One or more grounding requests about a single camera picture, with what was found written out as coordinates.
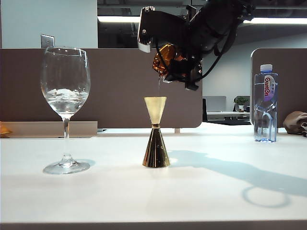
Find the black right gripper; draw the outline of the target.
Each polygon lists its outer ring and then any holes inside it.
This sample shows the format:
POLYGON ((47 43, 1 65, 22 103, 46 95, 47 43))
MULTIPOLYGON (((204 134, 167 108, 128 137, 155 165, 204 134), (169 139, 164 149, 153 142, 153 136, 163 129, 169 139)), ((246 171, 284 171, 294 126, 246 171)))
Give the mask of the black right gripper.
POLYGON ((206 77, 220 58, 232 46, 240 24, 239 3, 206 3, 187 25, 187 58, 177 45, 173 45, 173 59, 167 67, 165 83, 185 82, 187 90, 197 90, 196 82, 206 77), (203 73, 201 61, 213 52, 216 60, 203 73))

